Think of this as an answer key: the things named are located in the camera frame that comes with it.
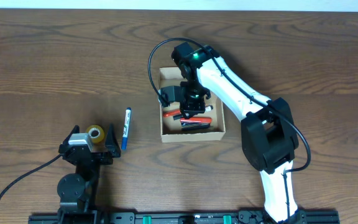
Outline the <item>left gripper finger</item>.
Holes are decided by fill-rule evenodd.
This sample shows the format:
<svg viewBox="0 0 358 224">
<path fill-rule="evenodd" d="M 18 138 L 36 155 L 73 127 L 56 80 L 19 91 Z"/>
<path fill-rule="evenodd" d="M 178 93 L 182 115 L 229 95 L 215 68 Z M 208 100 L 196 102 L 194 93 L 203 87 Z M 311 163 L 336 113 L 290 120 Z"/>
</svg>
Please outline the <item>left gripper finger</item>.
<svg viewBox="0 0 358 224">
<path fill-rule="evenodd" d="M 80 132 L 80 127 L 78 125 L 75 125 L 73 127 L 73 129 L 71 130 L 71 132 L 69 133 L 69 135 L 63 140 L 63 142 L 61 143 L 61 146 L 68 146 L 70 143 L 69 143 L 69 140 L 71 138 L 71 136 L 73 134 L 78 134 Z"/>
<path fill-rule="evenodd" d="M 109 125 L 104 145 L 108 150 L 120 150 L 120 147 L 118 145 L 118 142 L 117 142 L 117 139 L 115 136 L 113 124 Z"/>
</svg>

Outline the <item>yellow tape roll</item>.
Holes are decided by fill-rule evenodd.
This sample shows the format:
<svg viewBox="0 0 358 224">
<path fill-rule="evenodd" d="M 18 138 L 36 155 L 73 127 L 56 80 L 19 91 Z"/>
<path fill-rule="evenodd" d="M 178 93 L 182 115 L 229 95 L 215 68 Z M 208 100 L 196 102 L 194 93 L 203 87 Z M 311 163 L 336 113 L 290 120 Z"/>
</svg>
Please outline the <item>yellow tape roll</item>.
<svg viewBox="0 0 358 224">
<path fill-rule="evenodd" d="M 86 129 L 86 132 L 89 134 L 92 143 L 99 144 L 105 137 L 104 129 L 99 125 L 91 125 Z"/>
</svg>

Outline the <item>red and black stapler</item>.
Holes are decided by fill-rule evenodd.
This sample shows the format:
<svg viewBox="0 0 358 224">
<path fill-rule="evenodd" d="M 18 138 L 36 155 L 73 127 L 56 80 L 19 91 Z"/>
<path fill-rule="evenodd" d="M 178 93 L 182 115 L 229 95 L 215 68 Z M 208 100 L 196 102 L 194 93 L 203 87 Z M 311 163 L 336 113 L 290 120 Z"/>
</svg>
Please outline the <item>red and black stapler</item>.
<svg viewBox="0 0 358 224">
<path fill-rule="evenodd" d="M 194 131 L 199 129 L 208 129 L 211 127 L 212 119 L 208 117 L 192 117 L 189 119 L 181 118 L 182 131 Z"/>
</svg>

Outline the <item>red utility knife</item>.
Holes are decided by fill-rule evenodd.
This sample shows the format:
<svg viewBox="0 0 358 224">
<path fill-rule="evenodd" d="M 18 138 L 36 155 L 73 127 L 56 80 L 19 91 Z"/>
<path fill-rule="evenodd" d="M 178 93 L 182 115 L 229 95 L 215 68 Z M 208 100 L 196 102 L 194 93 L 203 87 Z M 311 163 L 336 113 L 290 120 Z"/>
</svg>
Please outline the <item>red utility knife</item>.
<svg viewBox="0 0 358 224">
<path fill-rule="evenodd" d="M 166 117 L 175 116 L 175 115 L 178 115 L 178 114 L 181 114 L 179 109 L 170 110 L 170 111 L 163 112 L 163 117 L 166 118 Z"/>
</svg>

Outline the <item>blue whiteboard marker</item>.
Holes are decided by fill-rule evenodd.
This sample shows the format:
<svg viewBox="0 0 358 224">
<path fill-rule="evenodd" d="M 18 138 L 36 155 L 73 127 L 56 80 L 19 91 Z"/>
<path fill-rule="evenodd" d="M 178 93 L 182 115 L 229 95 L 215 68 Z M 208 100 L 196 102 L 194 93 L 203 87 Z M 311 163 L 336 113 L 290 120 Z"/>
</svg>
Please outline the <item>blue whiteboard marker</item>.
<svg viewBox="0 0 358 224">
<path fill-rule="evenodd" d="M 131 114 L 132 114 L 132 109 L 127 108 L 126 109 L 125 120 L 124 120 L 122 143 L 121 143 L 121 149 L 124 150 L 124 151 L 127 149 L 127 141 L 128 141 L 128 137 L 129 137 L 129 127 L 130 127 L 130 123 L 131 123 Z"/>
</svg>

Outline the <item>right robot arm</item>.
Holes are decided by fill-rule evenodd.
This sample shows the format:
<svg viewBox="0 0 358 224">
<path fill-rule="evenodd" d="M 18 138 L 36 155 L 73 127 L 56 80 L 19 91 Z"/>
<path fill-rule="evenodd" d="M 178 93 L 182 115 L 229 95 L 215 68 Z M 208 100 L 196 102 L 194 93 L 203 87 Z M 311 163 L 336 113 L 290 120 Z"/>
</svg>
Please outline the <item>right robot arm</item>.
<svg viewBox="0 0 358 224">
<path fill-rule="evenodd" d="M 184 78 L 174 98 L 182 116 L 190 119 L 204 113 L 204 100 L 214 93 L 240 121 L 242 150 L 260 173 L 265 211 L 276 223 L 289 221 L 298 209 L 291 173 L 295 171 L 295 149 L 302 139 L 289 104 L 254 90 L 208 45 L 193 49 L 185 41 L 174 48 L 171 58 Z"/>
</svg>

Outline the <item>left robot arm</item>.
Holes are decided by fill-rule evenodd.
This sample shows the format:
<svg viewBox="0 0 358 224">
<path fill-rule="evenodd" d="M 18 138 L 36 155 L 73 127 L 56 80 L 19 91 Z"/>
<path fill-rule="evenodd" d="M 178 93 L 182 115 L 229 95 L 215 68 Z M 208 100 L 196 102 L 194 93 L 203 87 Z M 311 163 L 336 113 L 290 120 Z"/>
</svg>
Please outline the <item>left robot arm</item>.
<svg viewBox="0 0 358 224">
<path fill-rule="evenodd" d="M 105 151 L 94 152 L 88 133 L 75 126 L 58 149 L 63 160 L 76 167 L 74 173 L 62 177 L 57 185 L 60 197 L 59 223 L 109 223 L 110 215 L 95 205 L 100 167 L 113 164 L 121 156 L 114 126 L 109 125 Z"/>
</svg>

